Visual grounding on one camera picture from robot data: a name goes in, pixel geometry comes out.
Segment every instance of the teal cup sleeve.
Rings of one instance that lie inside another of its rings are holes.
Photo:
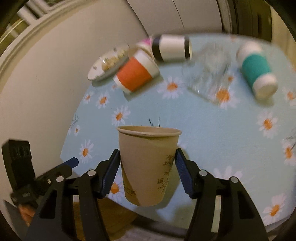
[[[252,54],[244,60],[242,73],[252,88],[260,76],[271,73],[271,68],[265,57],[260,54]]]

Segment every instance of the white plate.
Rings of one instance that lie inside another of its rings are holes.
[[[122,50],[128,50],[129,46],[125,45],[125,46],[120,46],[120,47],[116,47],[113,50],[109,51],[108,53],[100,56],[100,58],[94,63],[94,65],[91,67],[91,69],[89,70],[89,73],[87,75],[87,78],[90,81],[99,81],[99,80],[103,80],[108,78],[109,76],[115,74],[119,68],[121,66],[123,66],[125,64],[125,62],[128,60],[128,53],[126,53],[126,55],[121,58],[114,67],[110,68],[109,70],[107,70],[106,72],[104,72],[104,70],[102,69],[102,64],[103,64],[103,60],[105,58],[110,58],[113,56],[118,56],[118,53]]]

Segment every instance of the orange cup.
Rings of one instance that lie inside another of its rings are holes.
[[[160,74],[154,60],[143,50],[138,50],[113,80],[125,93],[130,94]]]

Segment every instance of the black and white cup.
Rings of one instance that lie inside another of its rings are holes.
[[[192,58],[191,41],[181,35],[162,34],[154,37],[152,53],[159,62],[185,61]]]

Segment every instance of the kraft paper cup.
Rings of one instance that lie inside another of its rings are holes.
[[[134,46],[132,46],[128,51],[128,56],[132,57],[139,49],[143,50],[145,53],[147,53],[151,58],[154,59],[153,53],[152,53],[152,41],[151,38],[144,39],[138,43],[136,43]]]
[[[159,62],[185,61],[192,58],[191,41],[185,36],[163,34],[153,39],[152,53]]]
[[[159,74],[154,60],[143,50],[138,50],[113,80],[125,93],[130,94]]]
[[[152,126],[120,126],[117,130],[127,200],[144,207],[160,203],[181,131]]]

